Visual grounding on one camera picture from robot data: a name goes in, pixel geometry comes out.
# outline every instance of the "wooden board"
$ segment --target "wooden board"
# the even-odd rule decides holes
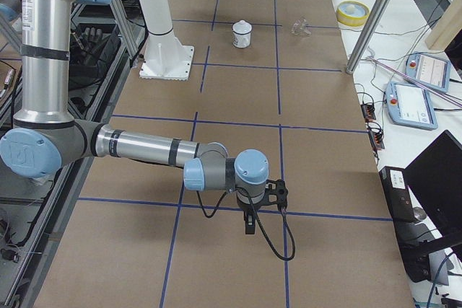
[[[289,188],[297,254],[244,235],[228,196],[205,219],[181,171],[96,159],[36,308],[413,307],[331,0],[170,0],[187,82],[128,77],[115,128],[263,151]],[[290,34],[304,16],[313,34]],[[233,22],[253,24],[249,48]],[[220,192],[203,194],[208,206]],[[261,220],[290,252],[273,209]]]

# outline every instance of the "white cup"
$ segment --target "white cup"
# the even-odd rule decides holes
[[[232,44],[237,48],[246,48],[250,45],[250,34],[252,33],[252,25],[243,19],[232,26],[234,40]]]

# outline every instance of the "white mounting plate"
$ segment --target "white mounting plate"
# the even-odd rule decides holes
[[[165,74],[159,74],[155,72],[159,71],[159,69],[157,69],[158,63],[155,60],[149,60],[145,61],[141,66],[139,76],[143,79],[175,79],[181,81],[187,80],[193,63],[194,46],[183,46],[183,48],[188,52],[188,59],[179,62],[174,69],[169,70]]]

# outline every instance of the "yellow tape roll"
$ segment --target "yellow tape roll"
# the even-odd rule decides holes
[[[366,23],[369,13],[369,8],[358,1],[347,0],[337,6],[337,20],[350,27],[359,27]]]

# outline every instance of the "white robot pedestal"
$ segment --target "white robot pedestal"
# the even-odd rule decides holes
[[[183,46],[173,32],[168,0],[139,0],[149,31],[140,77],[187,80],[194,47]]]

